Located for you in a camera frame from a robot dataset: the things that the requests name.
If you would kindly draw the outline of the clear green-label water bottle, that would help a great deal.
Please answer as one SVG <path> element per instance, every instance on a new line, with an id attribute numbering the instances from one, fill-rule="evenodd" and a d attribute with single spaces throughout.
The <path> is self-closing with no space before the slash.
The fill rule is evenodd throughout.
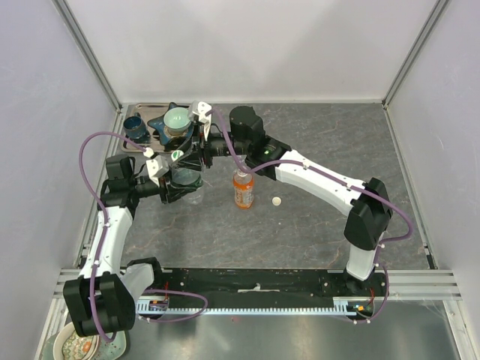
<path id="1" fill-rule="evenodd" d="M 203 201 L 203 180 L 200 172 L 176 165 L 172 169 L 172 182 L 187 191 L 181 197 L 186 203 L 199 205 Z"/>

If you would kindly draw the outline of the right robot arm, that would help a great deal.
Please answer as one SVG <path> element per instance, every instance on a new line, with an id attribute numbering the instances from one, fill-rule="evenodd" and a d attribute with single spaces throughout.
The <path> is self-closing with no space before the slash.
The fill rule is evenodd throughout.
<path id="1" fill-rule="evenodd" d="M 361 295 L 371 285 L 377 249 L 392 218 L 385 185 L 378 179 L 368 182 L 349 178 L 310 162 L 289 145 L 269 136 L 263 120 L 251 106 L 237 106 L 229 114 L 229 123 L 220 124 L 220 133 L 212 133 L 212 107 L 194 103 L 190 108 L 169 109 L 164 124 L 171 134 L 199 131 L 200 162 L 210 166 L 214 156 L 232 156 L 241 172 L 251 171 L 272 180 L 293 185 L 326 201 L 346 215 L 343 231 L 350 244 L 345 290 Z"/>

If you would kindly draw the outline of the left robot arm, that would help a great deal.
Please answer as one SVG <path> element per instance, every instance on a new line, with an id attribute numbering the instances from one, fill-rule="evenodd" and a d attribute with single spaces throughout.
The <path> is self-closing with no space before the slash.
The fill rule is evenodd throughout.
<path id="1" fill-rule="evenodd" d="M 73 327 L 81 338 L 99 335 L 111 341 L 135 323 L 137 302 L 144 294 L 172 295 L 158 260 L 132 260 L 121 267 L 125 239 L 140 200 L 164 194 L 172 173 L 168 160 L 157 156 L 145 162 L 147 175 L 134 171 L 127 155 L 106 159 L 106 179 L 97 195 L 97 229 L 78 278 L 68 280 L 63 296 Z"/>

